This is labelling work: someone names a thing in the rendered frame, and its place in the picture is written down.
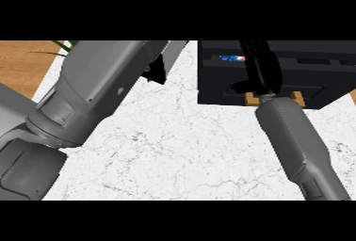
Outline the green plant leaves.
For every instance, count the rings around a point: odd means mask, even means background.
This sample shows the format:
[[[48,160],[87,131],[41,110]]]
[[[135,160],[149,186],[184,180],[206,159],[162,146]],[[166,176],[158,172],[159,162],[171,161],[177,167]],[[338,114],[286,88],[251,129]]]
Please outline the green plant leaves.
[[[59,48],[66,52],[66,54],[70,52],[72,48],[76,46],[76,44],[79,43],[79,40],[69,40],[69,47],[60,43],[57,40],[50,40],[50,42],[59,46]],[[30,51],[29,53],[36,53],[36,54],[47,54],[47,55],[53,55],[53,56],[63,56],[66,57],[66,54],[59,54],[59,53],[51,53],[51,52],[33,52]]]

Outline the black open drawer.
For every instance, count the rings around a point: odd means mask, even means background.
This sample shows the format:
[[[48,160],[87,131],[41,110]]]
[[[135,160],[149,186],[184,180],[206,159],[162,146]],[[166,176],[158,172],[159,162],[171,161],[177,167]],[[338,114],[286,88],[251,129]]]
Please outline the black open drawer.
[[[356,89],[356,40],[270,40],[282,71],[277,97],[301,92],[307,109],[321,109]],[[245,105],[230,85],[248,79],[237,40],[197,41],[197,103]]]

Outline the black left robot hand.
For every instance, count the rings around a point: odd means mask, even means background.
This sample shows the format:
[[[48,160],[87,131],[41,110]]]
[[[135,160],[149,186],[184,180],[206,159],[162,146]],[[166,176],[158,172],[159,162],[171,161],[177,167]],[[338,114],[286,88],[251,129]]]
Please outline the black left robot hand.
[[[149,64],[147,68],[141,73],[141,77],[144,77],[147,81],[153,81],[158,84],[165,83],[166,75],[163,69],[162,55],[158,55],[155,61]]]

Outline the blue and red can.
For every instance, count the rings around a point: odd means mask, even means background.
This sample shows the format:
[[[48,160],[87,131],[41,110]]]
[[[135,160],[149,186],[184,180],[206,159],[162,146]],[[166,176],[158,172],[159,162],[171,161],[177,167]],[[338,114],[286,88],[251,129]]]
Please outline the blue and red can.
[[[220,61],[245,62],[245,57],[243,56],[233,56],[233,55],[221,55]]]

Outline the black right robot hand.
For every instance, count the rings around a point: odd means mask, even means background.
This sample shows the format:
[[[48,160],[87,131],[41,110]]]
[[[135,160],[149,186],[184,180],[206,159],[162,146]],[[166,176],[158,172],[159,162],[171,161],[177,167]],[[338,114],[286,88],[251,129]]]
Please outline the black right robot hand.
[[[240,40],[248,79],[230,85],[237,93],[276,94],[282,86],[277,57],[264,40]]]

